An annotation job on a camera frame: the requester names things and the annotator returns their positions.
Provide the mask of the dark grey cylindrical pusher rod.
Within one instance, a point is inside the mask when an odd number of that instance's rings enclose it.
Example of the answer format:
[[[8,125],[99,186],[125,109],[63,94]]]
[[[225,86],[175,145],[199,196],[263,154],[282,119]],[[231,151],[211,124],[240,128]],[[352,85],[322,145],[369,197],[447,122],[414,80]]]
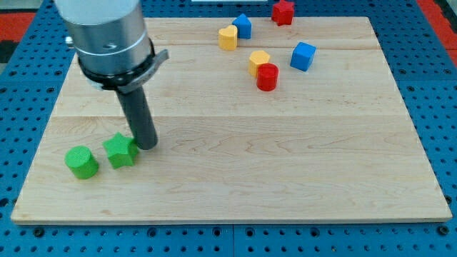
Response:
[[[150,150],[158,143],[149,105],[143,87],[122,93],[116,92],[136,145],[142,150]]]

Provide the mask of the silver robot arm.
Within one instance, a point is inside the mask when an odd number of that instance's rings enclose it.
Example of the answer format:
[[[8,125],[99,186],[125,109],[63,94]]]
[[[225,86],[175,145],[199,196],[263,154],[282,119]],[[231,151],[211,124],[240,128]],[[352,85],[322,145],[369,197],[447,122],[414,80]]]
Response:
[[[85,77],[94,87],[114,91],[137,146],[158,143],[143,85],[169,58],[156,52],[139,0],[56,0]]]

